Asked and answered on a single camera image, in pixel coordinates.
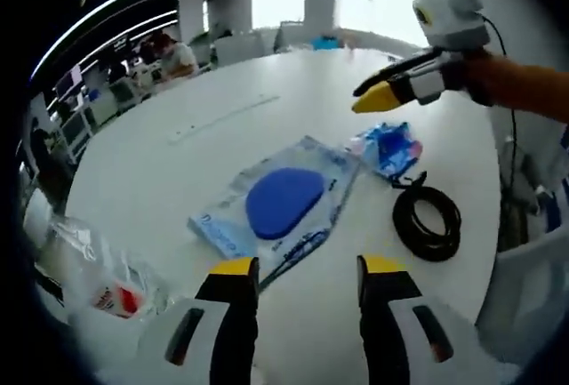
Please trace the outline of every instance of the plastic bag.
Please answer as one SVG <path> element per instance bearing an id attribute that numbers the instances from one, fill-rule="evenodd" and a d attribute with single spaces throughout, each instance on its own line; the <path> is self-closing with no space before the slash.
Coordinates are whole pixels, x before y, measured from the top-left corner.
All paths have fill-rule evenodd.
<path id="1" fill-rule="evenodd" d="M 320 173 L 327 190 L 286 236 L 264 240 L 251 229 L 245 214 L 245 200 L 259 179 L 283 167 Z M 188 226 L 227 259 L 259 257 L 262 290 L 325 242 L 338 220 L 358 167 L 353 156 L 305 136 L 241 171 L 220 198 L 190 216 Z"/>
<path id="2" fill-rule="evenodd" d="M 93 307 L 121 318 L 144 318 L 166 309 L 165 282 L 145 262 L 111 247 L 78 219 L 54 215 L 50 228 L 61 257 L 63 301 L 69 314 Z"/>
<path id="3" fill-rule="evenodd" d="M 381 123 L 352 138 L 346 150 L 376 174 L 393 181 L 419 161 L 423 146 L 412 139 L 408 123 Z"/>

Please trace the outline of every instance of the wire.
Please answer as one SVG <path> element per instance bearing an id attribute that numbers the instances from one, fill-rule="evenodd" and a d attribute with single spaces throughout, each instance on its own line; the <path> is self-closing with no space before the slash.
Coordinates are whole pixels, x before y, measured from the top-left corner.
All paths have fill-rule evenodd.
<path id="1" fill-rule="evenodd" d="M 496 28 L 496 25 L 494 25 L 494 23 L 491 20 L 486 18 L 484 16 L 484 14 L 478 13 L 478 16 L 480 16 L 484 22 L 486 22 L 488 25 L 490 25 L 492 27 L 492 29 L 496 33 L 496 36 L 498 37 L 498 41 L 500 41 L 501 52 L 504 55 L 504 57 L 507 58 L 508 54 L 506 53 L 506 47 L 504 46 L 504 40 L 501 37 L 500 31 Z M 510 170 L 509 170 L 508 193 L 509 193 L 509 196 L 511 198 L 513 198 L 513 196 L 514 196 L 515 170 L 516 170 L 516 154 L 517 154 L 517 121 L 516 121 L 516 111 L 513 108 L 510 109 L 509 113 L 510 113 L 511 120 L 512 120 L 512 140 L 513 140 L 512 143 L 513 143 L 513 147 L 512 147 L 512 161 L 511 161 Z"/>
<path id="2" fill-rule="evenodd" d="M 391 186 L 404 191 L 397 197 L 393 207 L 393 225 L 401 242 L 415 256 L 431 262 L 452 258 L 461 242 L 461 212 L 452 199 L 432 187 L 425 187 L 427 172 L 419 179 L 404 185 L 392 182 Z M 428 229 L 417 216 L 415 204 L 424 201 L 435 207 L 445 223 L 445 233 L 438 234 Z"/>

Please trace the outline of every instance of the coiled black cable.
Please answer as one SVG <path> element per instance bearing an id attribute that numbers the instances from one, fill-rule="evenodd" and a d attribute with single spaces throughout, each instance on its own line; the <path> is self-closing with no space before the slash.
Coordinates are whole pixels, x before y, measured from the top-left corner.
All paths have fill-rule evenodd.
<path id="1" fill-rule="evenodd" d="M 440 262 L 452 258 L 461 242 L 461 213 L 449 197 L 432 187 L 423 186 L 427 172 L 419 179 L 405 185 L 393 182 L 393 188 L 404 191 L 393 207 L 393 224 L 403 244 L 425 261 Z M 445 222 L 445 233 L 437 234 L 428 229 L 417 216 L 415 203 L 425 201 L 435 207 Z"/>

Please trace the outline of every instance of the blue oval pad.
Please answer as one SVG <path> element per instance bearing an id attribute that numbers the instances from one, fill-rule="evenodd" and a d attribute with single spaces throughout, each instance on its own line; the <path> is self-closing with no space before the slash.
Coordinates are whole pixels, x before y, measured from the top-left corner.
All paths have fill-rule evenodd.
<path id="1" fill-rule="evenodd" d="M 261 178 L 249 191 L 245 210 L 255 235 L 267 240 L 286 236 L 324 193 L 318 172 L 283 168 Z"/>

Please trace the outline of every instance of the white round table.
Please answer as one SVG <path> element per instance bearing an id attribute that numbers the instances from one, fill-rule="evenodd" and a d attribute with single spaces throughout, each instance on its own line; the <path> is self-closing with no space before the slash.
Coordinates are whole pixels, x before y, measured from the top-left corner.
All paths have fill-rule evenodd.
<path id="1" fill-rule="evenodd" d="M 446 92 L 427 107 L 414 102 L 365 115 L 350 110 L 353 89 L 386 65 L 378 51 L 294 52 L 177 84 L 95 135 L 66 214 L 140 253 L 177 292 L 192 296 L 221 257 L 188 230 L 188 217 L 240 170 L 305 134 L 334 147 L 378 122 L 408 121 L 424 145 L 409 174 L 428 171 L 427 184 L 461 211 L 456 255 L 441 263 L 413 257 L 391 223 L 400 191 L 362 173 L 328 241 L 260 297 L 255 362 L 269 383 L 366 383 L 356 256 L 397 258 L 424 294 L 439 296 L 474 322 L 490 281 L 499 223 L 498 162 L 483 107 Z M 434 219 L 427 207 L 421 208 L 425 215 Z"/>

